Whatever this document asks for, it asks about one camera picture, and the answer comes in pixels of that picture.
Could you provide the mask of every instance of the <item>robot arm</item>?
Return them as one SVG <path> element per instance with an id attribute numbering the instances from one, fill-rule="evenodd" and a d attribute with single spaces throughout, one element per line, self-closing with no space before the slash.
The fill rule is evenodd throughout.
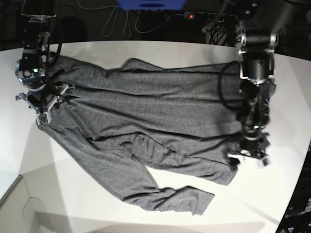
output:
<path id="1" fill-rule="evenodd" d="M 269 163 L 266 154 L 268 134 L 263 130 L 270 121 L 270 95 L 275 91 L 272 78 L 276 32 L 289 23 L 300 6 L 296 0 L 262 0 L 254 17 L 241 21 L 237 27 L 243 101 L 238 109 L 231 110 L 237 112 L 242 130 L 241 136 L 225 151 L 233 168 L 241 158 L 255 159 L 260 166 Z"/>
<path id="2" fill-rule="evenodd" d="M 25 0 L 22 12 L 31 18 L 24 31 L 24 51 L 22 59 L 17 62 L 16 76 L 29 92 L 19 94 L 17 99 L 23 99 L 36 111 L 38 125 L 50 123 L 50 109 L 62 100 L 62 94 L 70 88 L 67 84 L 54 86 L 51 82 L 53 77 L 48 73 L 48 69 L 56 63 L 61 49 L 59 45 L 54 60 L 50 61 L 49 20 L 56 15 L 56 1 Z M 241 133 L 232 138 L 225 151 L 233 168 L 241 157 L 256 159 L 264 166 L 268 164 L 268 135 L 263 130 L 269 123 L 270 97 L 266 87 L 270 85 L 275 88 L 272 77 L 276 32 L 290 21 L 301 4 L 311 4 L 311 0 L 260 0 L 254 17 L 241 21 L 237 27 L 243 101 L 238 108 L 223 103 L 231 111 L 237 112 L 237 119 L 242 126 Z"/>

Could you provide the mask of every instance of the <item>gray shirt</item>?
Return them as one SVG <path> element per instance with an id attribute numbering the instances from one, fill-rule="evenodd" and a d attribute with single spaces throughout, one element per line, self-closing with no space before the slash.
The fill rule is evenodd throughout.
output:
<path id="1" fill-rule="evenodd" d="M 187 186 L 160 189 L 145 166 L 227 185 L 232 171 L 221 139 L 240 130 L 217 95 L 224 65 L 162 69 L 130 59 L 120 69 L 60 57 L 55 81 L 75 86 L 53 108 L 50 125 L 39 126 L 100 185 L 145 210 L 203 214 L 214 195 Z M 237 67 L 223 77 L 226 99 L 239 99 Z"/>

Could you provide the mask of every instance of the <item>blue box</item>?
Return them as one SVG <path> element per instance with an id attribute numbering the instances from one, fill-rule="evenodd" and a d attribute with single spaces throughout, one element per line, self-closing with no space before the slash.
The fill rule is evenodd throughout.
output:
<path id="1" fill-rule="evenodd" d="M 186 0 L 118 0 L 124 10 L 181 10 Z"/>

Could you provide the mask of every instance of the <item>power strip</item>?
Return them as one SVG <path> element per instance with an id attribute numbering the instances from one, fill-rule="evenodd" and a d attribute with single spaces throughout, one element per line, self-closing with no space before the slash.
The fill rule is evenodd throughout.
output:
<path id="1" fill-rule="evenodd" d="M 208 13 L 208 12 L 193 12 L 193 11 L 186 11 L 184 12 L 184 18 L 189 20 L 198 20 L 198 21 L 212 21 L 217 16 L 216 13 Z M 238 18 L 234 15 L 226 15 L 223 14 L 219 18 L 219 22 L 223 22 L 225 18 L 234 18 L 234 20 L 237 20 Z"/>

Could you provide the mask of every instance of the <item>white tabletop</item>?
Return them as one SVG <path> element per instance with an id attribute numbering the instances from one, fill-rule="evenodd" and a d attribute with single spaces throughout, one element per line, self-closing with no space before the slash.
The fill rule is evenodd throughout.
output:
<path id="1" fill-rule="evenodd" d="M 216 197 L 202 216 L 148 212 L 123 203 L 97 184 L 52 139 L 35 126 L 35 113 L 15 95 L 23 91 L 14 74 L 22 50 L 0 52 L 1 155 L 23 174 L 43 225 L 55 232 L 274 233 L 293 194 L 311 138 L 311 62 L 276 55 L 276 94 L 271 99 L 268 148 L 271 164 L 242 164 L 229 186 L 148 169 L 159 187 L 191 185 Z M 175 42 L 87 42 L 64 44 L 62 55 L 104 68 L 139 58 L 163 68 L 225 63 L 234 48 Z"/>

